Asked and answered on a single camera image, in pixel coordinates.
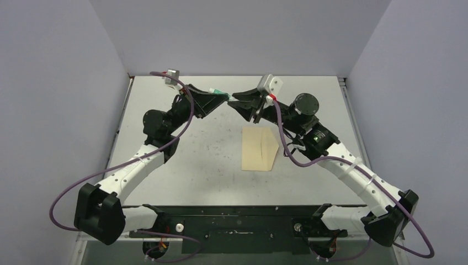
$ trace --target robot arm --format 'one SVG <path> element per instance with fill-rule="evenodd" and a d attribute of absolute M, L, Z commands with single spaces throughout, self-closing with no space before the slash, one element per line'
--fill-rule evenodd
<path fill-rule="evenodd" d="M 174 88 L 175 84 L 166 80 L 166 85 Z M 194 101 L 194 116 L 200 119 L 228 100 L 225 94 L 206 93 L 191 84 L 187 87 Z M 76 228 L 110 245 L 123 232 L 152 228 L 157 217 L 163 215 L 150 205 L 123 208 L 122 204 L 151 172 L 174 155 L 178 140 L 162 152 L 154 152 L 173 141 L 171 134 L 189 119 L 189 98 L 183 89 L 179 92 L 169 111 L 149 110 L 143 116 L 143 133 L 147 139 L 130 159 L 139 161 L 119 169 L 96 185 L 87 183 L 79 190 L 74 221 Z"/>
<path fill-rule="evenodd" d="M 276 82 L 271 83 L 273 76 L 268 76 L 262 78 L 257 88 L 234 93 L 232 96 L 238 101 L 228 102 L 228 105 L 247 121 L 258 123 L 261 119 L 266 119 L 278 124 L 278 115 L 272 100 L 275 100 L 274 95 L 280 87 L 272 85 L 282 82 L 275 77 Z M 293 146 L 310 160 L 331 156 L 349 162 L 350 165 L 336 160 L 320 160 L 317 164 L 334 174 L 367 205 L 350 208 L 324 204 L 315 217 L 320 218 L 330 230 L 367 233 L 377 243 L 391 246 L 409 220 L 395 203 L 376 187 L 373 180 L 383 186 L 390 196 L 399 201 L 410 213 L 416 208 L 418 196 L 411 190 L 402 192 L 388 184 L 367 168 L 359 157 L 351 154 L 315 116 L 319 104 L 313 95 L 299 94 L 290 105 L 277 103 L 281 112 L 283 130 L 295 134 L 295 137 L 291 136 Z M 356 166 L 372 176 L 372 179 L 354 170 Z"/>

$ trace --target black cylinder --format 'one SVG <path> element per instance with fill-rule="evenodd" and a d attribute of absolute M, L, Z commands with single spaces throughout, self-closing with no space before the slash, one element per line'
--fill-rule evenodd
<path fill-rule="evenodd" d="M 166 112 L 152 109 L 143 116 L 143 133 L 148 136 L 165 136 L 170 127 L 171 120 Z"/>
<path fill-rule="evenodd" d="M 318 111 L 318 100 L 311 94 L 299 94 L 289 105 L 289 115 L 299 124 L 306 124 Z"/>

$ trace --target white knob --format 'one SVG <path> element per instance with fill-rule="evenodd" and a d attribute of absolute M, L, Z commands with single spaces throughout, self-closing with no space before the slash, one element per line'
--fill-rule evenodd
<path fill-rule="evenodd" d="M 175 225 L 175 230 L 177 231 L 177 233 L 180 233 L 180 232 L 184 231 L 184 225 L 183 224 L 176 224 Z"/>

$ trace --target white tabletop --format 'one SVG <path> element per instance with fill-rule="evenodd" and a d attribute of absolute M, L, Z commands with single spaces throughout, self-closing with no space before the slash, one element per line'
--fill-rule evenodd
<path fill-rule="evenodd" d="M 289 105 L 303 92 L 320 103 L 317 117 L 360 156 L 358 143 L 336 77 L 281 76 L 278 100 Z M 183 76 L 180 80 L 207 91 L 227 93 L 255 88 L 260 76 Z M 146 139 L 143 115 L 150 109 L 168 110 L 176 95 L 159 77 L 135 77 L 110 165 L 127 161 Z M 204 119 L 192 121 L 177 152 L 152 172 L 128 197 L 126 205 L 317 205 L 363 204 L 334 175 L 314 165 L 300 168 L 283 157 L 283 148 L 269 172 L 241 170 L 243 126 L 271 127 L 279 141 L 278 127 L 262 120 L 247 123 L 234 109 L 223 104 Z M 296 152 L 302 162 L 307 158 Z"/>

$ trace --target cable tie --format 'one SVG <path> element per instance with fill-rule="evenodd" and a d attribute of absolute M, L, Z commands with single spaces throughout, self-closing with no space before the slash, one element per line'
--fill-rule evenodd
<path fill-rule="evenodd" d="M 305 150 L 306 150 L 306 147 L 305 147 L 305 146 L 302 146 L 302 145 L 295 145 L 295 144 L 293 144 L 292 146 L 294 146 L 294 148 L 299 149 L 299 150 L 302 150 L 302 151 L 305 151 Z"/>
<path fill-rule="evenodd" d="M 339 176 L 338 176 L 338 179 L 341 180 L 342 178 L 344 178 L 345 176 L 347 176 L 358 164 L 361 164 L 363 160 L 360 158 L 360 157 L 356 157 L 356 159 L 354 160 L 354 162 L 351 164 L 351 166 L 349 166 L 343 173 L 341 173 Z"/>
<path fill-rule="evenodd" d="M 357 195 L 360 196 L 361 193 L 363 193 L 367 187 L 374 181 L 374 179 L 377 177 L 377 174 L 373 174 L 372 177 L 370 178 L 369 182 L 367 182 L 367 184 L 364 186 L 363 190 L 361 190 Z"/>
<path fill-rule="evenodd" d="M 134 158 L 138 158 L 138 160 L 140 160 L 143 164 L 145 164 L 145 166 L 148 166 L 148 162 L 146 162 L 145 160 L 143 160 L 143 158 L 139 157 L 139 156 L 134 156 Z"/>

